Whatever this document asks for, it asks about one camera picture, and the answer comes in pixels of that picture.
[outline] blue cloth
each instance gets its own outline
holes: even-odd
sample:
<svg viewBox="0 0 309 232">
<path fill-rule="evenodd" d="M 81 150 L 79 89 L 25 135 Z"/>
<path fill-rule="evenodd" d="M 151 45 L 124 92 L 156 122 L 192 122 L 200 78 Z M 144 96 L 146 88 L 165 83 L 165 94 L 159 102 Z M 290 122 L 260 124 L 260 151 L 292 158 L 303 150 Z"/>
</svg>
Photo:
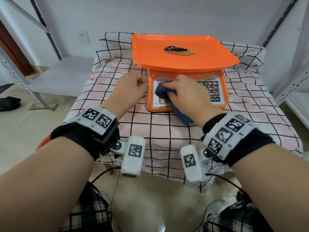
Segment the blue cloth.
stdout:
<svg viewBox="0 0 309 232">
<path fill-rule="evenodd" d="M 159 84 L 158 87 L 155 90 L 155 94 L 160 97 L 160 98 L 169 98 L 168 97 L 168 93 L 174 93 L 177 95 L 177 91 L 174 89 L 169 89 L 164 87 L 162 84 Z M 178 119 L 180 119 L 181 122 L 183 122 L 184 125 L 188 125 L 189 123 L 192 123 L 193 120 L 191 120 L 189 117 L 187 117 L 184 113 L 182 113 L 177 107 L 175 107 L 174 105 L 173 107 L 173 112 L 176 115 L 176 117 L 178 117 Z"/>
</svg>

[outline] hand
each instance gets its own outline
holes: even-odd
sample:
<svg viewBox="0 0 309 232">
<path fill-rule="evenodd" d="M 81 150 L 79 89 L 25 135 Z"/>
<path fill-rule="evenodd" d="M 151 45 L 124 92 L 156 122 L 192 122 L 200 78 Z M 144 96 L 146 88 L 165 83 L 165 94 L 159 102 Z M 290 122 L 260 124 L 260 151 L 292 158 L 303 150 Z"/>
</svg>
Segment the hand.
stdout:
<svg viewBox="0 0 309 232">
<path fill-rule="evenodd" d="M 116 119 L 119 121 L 145 96 L 148 89 L 149 84 L 146 77 L 139 73 L 127 73 L 119 78 L 112 94 L 101 104 L 101 107 L 116 115 Z"/>
<path fill-rule="evenodd" d="M 206 87 L 186 75 L 178 75 L 176 81 L 163 83 L 166 88 L 175 89 L 177 95 L 168 93 L 172 103 L 190 117 L 200 128 L 216 115 L 225 113 L 210 101 Z"/>
</svg>

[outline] person's left hand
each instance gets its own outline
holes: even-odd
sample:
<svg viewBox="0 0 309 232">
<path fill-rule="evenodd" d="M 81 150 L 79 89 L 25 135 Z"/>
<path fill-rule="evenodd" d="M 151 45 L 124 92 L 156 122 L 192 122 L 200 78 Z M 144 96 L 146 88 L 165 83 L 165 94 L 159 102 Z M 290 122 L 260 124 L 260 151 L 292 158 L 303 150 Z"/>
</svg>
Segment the person's left hand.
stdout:
<svg viewBox="0 0 309 232">
<path fill-rule="evenodd" d="M 101 107 L 116 115 L 119 121 L 144 97 L 148 89 L 149 84 L 145 76 L 139 73 L 127 73 L 119 78 L 112 94 L 101 104 Z"/>
</svg>

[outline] electrical socket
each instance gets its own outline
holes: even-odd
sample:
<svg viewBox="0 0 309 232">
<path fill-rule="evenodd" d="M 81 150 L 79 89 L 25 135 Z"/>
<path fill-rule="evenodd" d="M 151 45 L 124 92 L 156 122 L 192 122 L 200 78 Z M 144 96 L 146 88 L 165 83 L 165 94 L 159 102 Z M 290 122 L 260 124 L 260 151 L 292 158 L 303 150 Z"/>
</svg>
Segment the electrical socket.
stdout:
<svg viewBox="0 0 309 232">
<path fill-rule="evenodd" d="M 80 44 L 90 45 L 89 37 L 86 31 L 77 32 L 77 37 Z"/>
</svg>

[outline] wrist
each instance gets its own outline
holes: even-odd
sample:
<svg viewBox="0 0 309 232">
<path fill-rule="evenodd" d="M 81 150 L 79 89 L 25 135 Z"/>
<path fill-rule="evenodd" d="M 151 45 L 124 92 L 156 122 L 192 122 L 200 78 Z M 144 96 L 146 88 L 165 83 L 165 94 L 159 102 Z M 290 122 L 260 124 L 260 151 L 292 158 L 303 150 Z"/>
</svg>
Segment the wrist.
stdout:
<svg viewBox="0 0 309 232">
<path fill-rule="evenodd" d="M 198 126 L 203 129 L 204 125 L 212 119 L 213 117 L 226 113 L 224 110 L 220 109 L 217 106 L 213 107 L 203 107 L 198 109 L 198 112 L 192 117 L 192 120 L 198 124 Z"/>
<path fill-rule="evenodd" d="M 113 113 L 116 116 L 117 121 L 119 121 L 127 112 L 121 104 L 111 99 L 107 99 L 100 105 L 100 107 L 105 108 Z"/>
</svg>

